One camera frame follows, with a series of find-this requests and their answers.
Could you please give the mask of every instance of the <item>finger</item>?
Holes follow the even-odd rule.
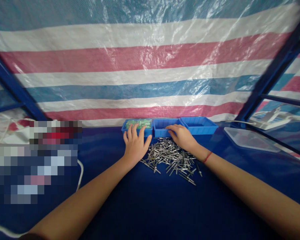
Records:
[[[167,126],[166,129],[178,132],[180,128],[175,125],[170,125],[170,126]]]
[[[150,143],[151,143],[151,139],[152,139],[152,135],[149,135],[149,136],[147,137],[146,142],[145,142],[144,145],[143,145],[144,148],[146,148],[146,149],[149,148],[149,145],[150,145]]]
[[[131,133],[132,124],[130,124],[128,128],[128,139],[132,139],[132,133]]]
[[[127,144],[127,142],[128,142],[127,131],[125,131],[123,134],[123,140],[124,140],[125,144]]]
[[[137,126],[139,125],[139,123],[136,123],[135,125],[133,125],[133,128],[132,128],[132,138],[137,138],[138,135],[137,135]]]
[[[172,139],[174,140],[174,142],[177,144],[177,141],[178,141],[178,137],[177,135],[173,132],[173,131],[169,131]]]
[[[141,129],[140,129],[140,132],[139,132],[139,138],[144,138],[144,130],[146,129],[146,126],[143,126]]]

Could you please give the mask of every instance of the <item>forearm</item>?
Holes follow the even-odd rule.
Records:
[[[193,151],[201,161],[208,154],[202,146]],[[300,204],[213,153],[205,164],[282,237],[300,239]]]
[[[78,239],[118,182],[132,169],[120,159],[91,180],[29,232],[46,239]]]

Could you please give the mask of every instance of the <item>blue plastic tray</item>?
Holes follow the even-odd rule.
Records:
[[[170,134],[168,132],[169,130],[164,128],[173,124],[180,124],[184,126],[184,124],[178,118],[154,119],[153,120],[154,137],[170,137]]]
[[[139,119],[127,119],[127,120],[125,120],[124,124],[121,128],[122,133],[124,133],[125,131],[128,131],[128,129],[126,128],[126,122],[129,121],[129,120],[139,120]],[[144,137],[148,137],[149,135],[151,135],[152,134],[152,129],[153,129],[153,122],[151,121],[151,128],[146,128],[144,130]]]
[[[182,117],[184,126],[192,135],[214,134],[218,126],[206,117]]]

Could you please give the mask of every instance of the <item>red string bracelet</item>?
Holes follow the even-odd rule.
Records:
[[[203,163],[205,163],[208,160],[208,158],[210,157],[211,153],[212,152],[210,151],[210,153],[208,154],[208,156],[206,157],[206,159],[203,161]]]

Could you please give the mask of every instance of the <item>blue metal frame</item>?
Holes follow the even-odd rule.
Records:
[[[29,93],[20,85],[13,74],[7,69],[5,64],[0,60],[0,85],[9,93],[17,102],[6,107],[1,107],[0,112],[21,107],[29,117],[37,121],[47,121],[46,116],[38,108],[35,101]]]
[[[244,104],[242,110],[236,117],[238,121],[248,121],[251,115],[258,108],[263,101],[264,96],[267,95],[274,87],[277,81],[281,78],[290,64],[294,61],[300,53],[300,23],[292,32],[285,45],[279,51],[275,59],[272,61],[266,72],[262,75],[256,83],[251,96]],[[289,98],[285,99],[286,103],[293,104]]]
[[[300,22],[297,25],[296,29],[292,32],[288,38],[285,45],[281,48],[275,59],[272,61],[266,72],[262,75],[260,80],[257,82],[254,90],[252,91],[251,96],[248,101],[243,106],[242,110],[238,114],[235,120],[247,122],[251,115],[256,111],[260,103],[264,99],[274,100],[282,103],[287,103],[295,106],[300,106],[300,101],[285,97],[277,97],[268,95],[271,89],[275,86],[281,76],[285,73],[290,64],[295,60],[295,58],[300,53]],[[259,128],[254,126],[246,126],[249,129],[252,129],[267,138],[275,141],[276,143],[294,151],[300,155],[300,151],[294,147],[266,134]]]
[[[288,103],[288,104],[300,107],[300,100],[295,100],[295,99],[285,98],[285,97],[277,97],[277,96],[267,95],[267,94],[261,94],[260,97],[262,97],[264,99],[269,99],[269,100],[273,100],[273,101],[277,101],[277,102]]]

